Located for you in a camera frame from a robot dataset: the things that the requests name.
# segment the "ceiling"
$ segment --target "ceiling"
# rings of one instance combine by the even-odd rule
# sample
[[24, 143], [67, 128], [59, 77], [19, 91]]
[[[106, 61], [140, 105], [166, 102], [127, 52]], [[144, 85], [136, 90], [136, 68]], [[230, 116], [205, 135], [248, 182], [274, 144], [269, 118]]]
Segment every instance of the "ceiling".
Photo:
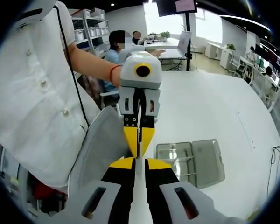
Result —
[[[91, 9], [97, 7], [105, 10], [105, 12], [110, 12], [124, 7], [142, 5], [143, 3], [148, 2], [148, 0], [98, 0], [98, 1], [60, 0], [60, 1], [64, 2], [68, 8]], [[196, 0], [196, 1], [198, 3], [197, 5], [198, 7], [202, 7], [216, 14], [243, 17], [246, 19], [256, 21], [268, 27], [268, 24], [263, 19], [262, 14], [260, 14], [257, 11], [257, 8], [255, 7], [255, 5], [259, 4], [259, 2], [263, 2], [262, 0]], [[256, 33], [259, 37], [268, 40], [275, 46], [279, 46], [277, 40], [272, 36], [272, 34], [268, 30], [256, 24], [239, 20], [239, 19], [231, 19], [231, 18], [224, 18], [224, 19], [235, 25], [240, 26], [242, 29], [246, 29]]]

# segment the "red bracelet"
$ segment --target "red bracelet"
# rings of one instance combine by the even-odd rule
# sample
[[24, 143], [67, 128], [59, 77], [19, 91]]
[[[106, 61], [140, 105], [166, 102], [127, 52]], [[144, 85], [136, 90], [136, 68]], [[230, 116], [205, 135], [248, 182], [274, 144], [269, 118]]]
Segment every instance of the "red bracelet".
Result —
[[121, 65], [116, 65], [116, 66], [114, 66], [113, 68], [111, 68], [111, 70], [110, 70], [110, 74], [109, 74], [109, 77], [110, 77], [110, 82], [113, 84], [113, 82], [112, 82], [112, 72], [113, 72], [113, 70], [114, 69], [116, 69], [117, 67], [120, 67]]

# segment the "white shirt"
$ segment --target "white shirt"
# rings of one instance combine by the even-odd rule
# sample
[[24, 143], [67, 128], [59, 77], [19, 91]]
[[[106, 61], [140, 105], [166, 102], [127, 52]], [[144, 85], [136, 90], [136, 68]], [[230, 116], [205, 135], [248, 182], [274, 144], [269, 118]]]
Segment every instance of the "white shirt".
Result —
[[[56, 5], [69, 45], [71, 16], [63, 3]], [[0, 143], [37, 179], [56, 188], [67, 185], [87, 130], [61, 37], [53, 8], [40, 22], [10, 32], [0, 48]], [[91, 123], [99, 109], [78, 86]]]
[[249, 59], [252, 63], [256, 62], [256, 54], [253, 51], [247, 53], [247, 59]]

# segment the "window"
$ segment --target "window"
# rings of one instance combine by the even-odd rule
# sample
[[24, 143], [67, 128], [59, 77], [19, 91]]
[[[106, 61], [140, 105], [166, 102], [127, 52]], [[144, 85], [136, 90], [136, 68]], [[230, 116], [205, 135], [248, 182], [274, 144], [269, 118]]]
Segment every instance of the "window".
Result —
[[156, 33], [169, 31], [171, 34], [181, 34], [183, 31], [182, 14], [167, 15], [159, 17], [157, 3], [144, 3], [145, 21], [147, 33]]
[[196, 36], [206, 40], [222, 43], [222, 19], [215, 13], [198, 8], [195, 13]]

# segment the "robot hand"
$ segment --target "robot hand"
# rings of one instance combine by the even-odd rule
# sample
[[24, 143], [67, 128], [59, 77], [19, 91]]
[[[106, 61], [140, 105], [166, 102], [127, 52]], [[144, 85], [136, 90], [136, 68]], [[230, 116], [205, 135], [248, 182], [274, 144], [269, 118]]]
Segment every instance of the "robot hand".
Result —
[[118, 112], [124, 119], [126, 141], [134, 157], [144, 155], [154, 135], [160, 108], [161, 72], [160, 61], [145, 51], [128, 57], [121, 70]]
[[[115, 161], [101, 181], [90, 182], [68, 199], [64, 210], [53, 217], [39, 219], [38, 223], [133, 223], [130, 210], [132, 203], [137, 203], [133, 201], [136, 161], [142, 159], [154, 135], [160, 107], [161, 63], [147, 52], [137, 52], [126, 60], [120, 79], [118, 112], [124, 119], [124, 133], [133, 157]], [[169, 164], [147, 158], [144, 170], [143, 187], [147, 189], [152, 218], [152, 223], [147, 224], [245, 223], [237, 218], [227, 218], [215, 210], [212, 199], [189, 182], [179, 182]]]

